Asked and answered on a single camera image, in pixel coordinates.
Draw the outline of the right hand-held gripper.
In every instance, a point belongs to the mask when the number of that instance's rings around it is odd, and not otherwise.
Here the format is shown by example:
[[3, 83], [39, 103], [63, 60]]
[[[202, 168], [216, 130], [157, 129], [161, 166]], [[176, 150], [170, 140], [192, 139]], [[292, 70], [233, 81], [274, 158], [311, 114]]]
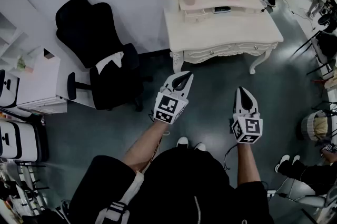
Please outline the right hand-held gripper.
[[258, 113], [255, 97], [244, 87], [239, 86], [235, 92], [233, 113], [248, 113], [234, 116], [231, 125], [237, 143], [254, 144], [263, 132], [263, 120]]

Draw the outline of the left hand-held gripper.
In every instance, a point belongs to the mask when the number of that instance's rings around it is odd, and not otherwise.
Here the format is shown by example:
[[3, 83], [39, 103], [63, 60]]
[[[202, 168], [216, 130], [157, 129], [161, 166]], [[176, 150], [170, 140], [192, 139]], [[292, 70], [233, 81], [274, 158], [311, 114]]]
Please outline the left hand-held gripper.
[[167, 78], [157, 94], [154, 119], [173, 124], [189, 103], [189, 94], [194, 75], [190, 71], [175, 73]]

